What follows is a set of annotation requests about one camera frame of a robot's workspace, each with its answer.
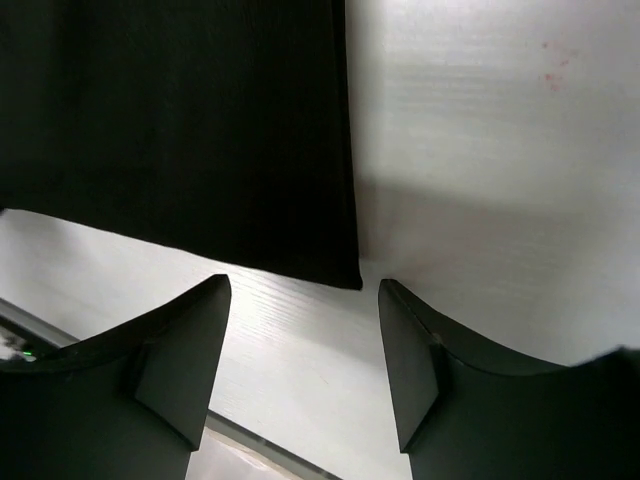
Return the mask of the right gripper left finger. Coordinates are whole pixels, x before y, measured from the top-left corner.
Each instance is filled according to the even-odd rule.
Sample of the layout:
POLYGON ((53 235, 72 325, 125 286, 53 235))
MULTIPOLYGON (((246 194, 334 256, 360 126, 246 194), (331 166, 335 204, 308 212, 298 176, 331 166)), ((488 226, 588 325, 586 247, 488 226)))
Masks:
POLYGON ((1 365, 5 479, 182 479, 226 332, 224 275, 35 361, 1 365))

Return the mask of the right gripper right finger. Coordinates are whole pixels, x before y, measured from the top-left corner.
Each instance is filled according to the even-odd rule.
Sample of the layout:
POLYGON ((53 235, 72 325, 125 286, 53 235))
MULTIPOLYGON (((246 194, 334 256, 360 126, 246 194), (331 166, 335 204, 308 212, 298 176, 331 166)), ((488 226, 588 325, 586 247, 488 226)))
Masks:
POLYGON ((378 309, 400 451, 416 479, 635 479, 639 354, 574 366, 494 342, 400 282, 378 309))

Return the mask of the black t shirt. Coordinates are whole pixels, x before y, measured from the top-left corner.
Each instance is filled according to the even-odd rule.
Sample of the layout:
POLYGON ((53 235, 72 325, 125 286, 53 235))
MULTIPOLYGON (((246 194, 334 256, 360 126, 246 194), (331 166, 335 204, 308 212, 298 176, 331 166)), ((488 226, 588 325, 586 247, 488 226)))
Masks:
POLYGON ((358 290, 341 1, 5 1, 1 205, 358 290))

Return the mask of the aluminium table rail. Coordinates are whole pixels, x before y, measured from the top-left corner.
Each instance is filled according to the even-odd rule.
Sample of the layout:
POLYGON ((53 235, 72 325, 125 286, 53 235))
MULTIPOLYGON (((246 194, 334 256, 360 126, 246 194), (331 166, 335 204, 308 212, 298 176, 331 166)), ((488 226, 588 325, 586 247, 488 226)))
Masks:
MULTIPOLYGON (((1 323, 11 331, 21 331, 20 336, 34 336, 38 341, 60 349, 79 342, 71 334, 45 322, 24 309, 1 299, 1 323)), ((289 469, 302 479, 339 479, 339 476, 293 454, 268 439, 242 427, 228 418, 208 410, 206 427, 255 451, 278 466, 289 469)))

